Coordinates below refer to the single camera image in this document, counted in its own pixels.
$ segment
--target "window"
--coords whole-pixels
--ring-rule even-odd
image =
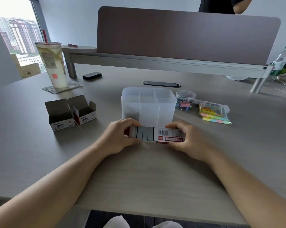
[[[36,0],[0,0],[0,33],[10,53],[16,54],[21,66],[37,63],[36,59],[41,59],[34,44],[44,41],[41,23],[42,28],[47,30],[40,13],[40,5]],[[46,71],[42,62],[39,67],[42,72]]]

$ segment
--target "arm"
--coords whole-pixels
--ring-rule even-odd
[[[234,12],[242,14],[249,7],[252,0],[231,0]]]
[[[91,146],[0,207],[0,228],[54,227],[74,205],[92,172],[107,156],[141,141],[124,130],[141,126],[133,119],[111,122]]]
[[[169,145],[208,164],[252,228],[286,227],[284,198],[207,143],[193,126],[180,121],[166,127],[183,130],[185,141]]]

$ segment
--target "jar lid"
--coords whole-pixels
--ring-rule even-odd
[[[60,42],[34,42],[34,44],[39,44],[39,45],[61,45]]]
[[[176,98],[179,98],[185,101],[193,101],[196,98],[196,94],[188,90],[178,90],[176,92]]]

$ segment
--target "red straw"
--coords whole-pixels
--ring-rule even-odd
[[[46,36],[46,31],[44,29],[42,30],[42,33],[44,34],[45,42],[48,43],[47,36]]]

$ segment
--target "black shirt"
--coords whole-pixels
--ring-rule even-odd
[[[233,6],[243,0],[201,0],[199,12],[235,14]]]

